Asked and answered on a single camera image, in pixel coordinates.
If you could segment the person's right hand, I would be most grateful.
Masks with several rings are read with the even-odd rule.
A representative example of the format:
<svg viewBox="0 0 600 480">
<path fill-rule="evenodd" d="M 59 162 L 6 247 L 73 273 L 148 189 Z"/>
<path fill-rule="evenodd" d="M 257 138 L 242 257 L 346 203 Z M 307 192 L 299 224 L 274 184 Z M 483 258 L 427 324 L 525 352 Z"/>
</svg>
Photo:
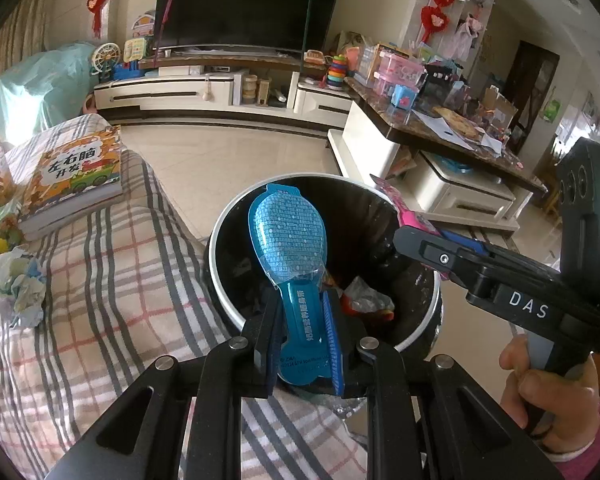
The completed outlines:
<svg viewBox="0 0 600 480">
<path fill-rule="evenodd" d="M 534 370 L 527 337 L 518 335 L 502 351 L 498 364 L 509 372 L 501 407 L 520 428 L 528 426 L 526 406 L 531 405 L 554 415 L 550 425 L 535 429 L 550 452 L 577 452 L 594 441 L 600 428 L 600 389 L 593 359 L 586 360 L 576 380 Z"/>
</svg>

